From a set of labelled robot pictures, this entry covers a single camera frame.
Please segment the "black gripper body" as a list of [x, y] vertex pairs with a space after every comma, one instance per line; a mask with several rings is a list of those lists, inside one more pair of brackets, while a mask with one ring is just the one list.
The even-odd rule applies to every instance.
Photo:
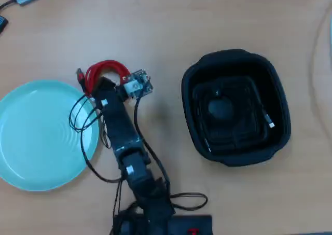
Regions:
[[128, 98], [123, 86], [99, 86], [95, 91], [96, 103], [105, 121], [130, 121], [124, 105]]

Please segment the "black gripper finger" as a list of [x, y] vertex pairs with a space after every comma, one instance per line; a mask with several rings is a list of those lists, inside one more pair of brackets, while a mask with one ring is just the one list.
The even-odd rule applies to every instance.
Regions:
[[107, 77], [101, 77], [97, 83], [96, 91], [97, 92], [109, 92], [109, 91], [115, 91], [116, 90], [116, 84], [110, 80]]

